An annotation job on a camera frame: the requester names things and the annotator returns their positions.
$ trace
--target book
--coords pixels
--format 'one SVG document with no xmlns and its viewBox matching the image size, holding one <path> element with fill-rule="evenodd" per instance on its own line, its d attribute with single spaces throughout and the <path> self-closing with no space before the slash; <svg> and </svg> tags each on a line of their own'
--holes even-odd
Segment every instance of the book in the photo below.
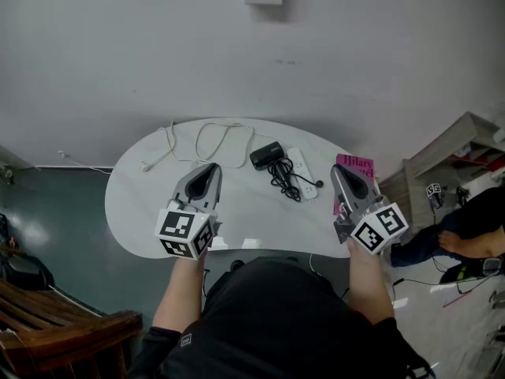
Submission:
<svg viewBox="0 0 505 379">
<path fill-rule="evenodd" d="M 337 155 L 337 162 L 336 163 L 343 164 L 345 166 L 350 166 L 354 170 L 360 171 L 363 175 L 368 177 L 371 182 L 373 182 L 374 172 L 373 172 L 373 160 L 372 159 L 365 159 L 364 157 L 356 157 L 356 156 L 339 154 L 339 155 Z M 335 196 L 335 203 L 333 205 L 333 214 L 340 215 L 340 213 L 341 213 L 340 212 L 340 201 Z"/>
</svg>

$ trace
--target person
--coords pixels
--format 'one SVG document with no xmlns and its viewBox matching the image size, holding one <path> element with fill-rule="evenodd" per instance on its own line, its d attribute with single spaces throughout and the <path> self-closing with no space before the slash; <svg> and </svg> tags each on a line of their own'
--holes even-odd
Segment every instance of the person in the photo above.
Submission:
<svg viewBox="0 0 505 379">
<path fill-rule="evenodd" d="M 505 253 L 503 204 L 505 187 L 485 190 L 404 246 L 391 247 L 391 265 L 406 267 L 440 255 L 462 262 L 501 256 Z"/>
<path fill-rule="evenodd" d="M 177 259 L 128 378 L 434 377 L 397 329 L 380 259 L 348 247 L 349 305 L 297 262 L 257 258 L 200 313 L 204 257 Z"/>
</svg>

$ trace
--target gray floor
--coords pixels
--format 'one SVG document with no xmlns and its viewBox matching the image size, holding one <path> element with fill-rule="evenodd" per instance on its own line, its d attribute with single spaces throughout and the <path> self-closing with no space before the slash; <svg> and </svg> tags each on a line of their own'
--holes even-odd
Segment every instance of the gray floor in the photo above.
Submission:
<svg viewBox="0 0 505 379">
<path fill-rule="evenodd" d="M 149 326 L 174 260 L 137 257 L 116 242 L 103 207 L 107 178 L 95 171 L 20 171 L 15 185 L 0 185 L 0 212 L 7 216 L 10 234 L 18 238 L 21 249 L 37 256 L 60 288 L 105 313 L 125 309 L 141 312 L 144 325 Z M 210 253 L 206 288 L 229 269 L 233 260 L 290 255 L 309 267 L 306 253 Z M 331 281 L 337 294 L 348 287 L 348 260 L 314 256 L 312 265 Z"/>
</svg>

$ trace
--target coiled black cable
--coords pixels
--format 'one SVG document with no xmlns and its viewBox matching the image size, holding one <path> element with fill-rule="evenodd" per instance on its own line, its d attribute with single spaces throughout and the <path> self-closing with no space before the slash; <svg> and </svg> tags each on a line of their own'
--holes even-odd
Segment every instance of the coiled black cable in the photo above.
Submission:
<svg viewBox="0 0 505 379">
<path fill-rule="evenodd" d="M 312 182 L 307 178 L 302 177 L 301 175 L 295 174 L 293 172 L 293 162 L 287 157 L 272 161 L 270 164 L 268 164 L 267 170 L 268 173 L 270 173 L 272 176 L 270 183 L 273 186 L 280 187 L 281 193 L 296 202 L 301 201 L 300 190 L 291 184 L 291 175 L 301 178 L 302 180 L 318 188 L 321 188 L 323 186 L 323 182 L 321 180 Z"/>
</svg>

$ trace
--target oval table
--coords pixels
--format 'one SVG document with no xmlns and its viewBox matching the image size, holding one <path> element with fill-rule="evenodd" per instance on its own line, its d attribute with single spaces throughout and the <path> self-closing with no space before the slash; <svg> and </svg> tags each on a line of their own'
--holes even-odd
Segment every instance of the oval table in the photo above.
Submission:
<svg viewBox="0 0 505 379">
<path fill-rule="evenodd" d="M 337 154 L 349 154 L 321 137 L 291 126 L 246 118 L 215 118 L 185 122 L 174 126 L 177 137 L 175 154 L 179 159 L 195 159 L 195 141 L 207 122 L 232 124 L 241 122 L 297 147 L 308 164 L 314 180 L 323 180 L 324 187 L 312 201 L 295 202 L 272 186 L 266 170 L 256 171 L 249 153 L 270 144 L 274 139 L 254 135 L 241 168 L 240 164 L 250 132 L 232 128 L 221 147 L 211 158 L 223 168 L 220 202 L 216 206 L 219 236 L 211 250 L 266 249 L 314 253 L 329 257 L 349 256 L 339 242 L 333 227 L 334 191 L 330 169 Z M 224 127 L 206 126 L 200 136 L 198 151 L 210 154 L 223 136 Z M 118 161 L 110 175 L 105 195 L 105 212 L 116 240 L 130 253 L 147 258 L 169 257 L 155 238 L 155 225 L 161 208 L 172 198 L 178 180 L 190 172 L 189 161 L 177 161 L 172 154 L 149 172 L 141 170 L 142 162 L 150 163 L 168 150 L 166 134 L 155 131 L 138 141 Z"/>
</svg>

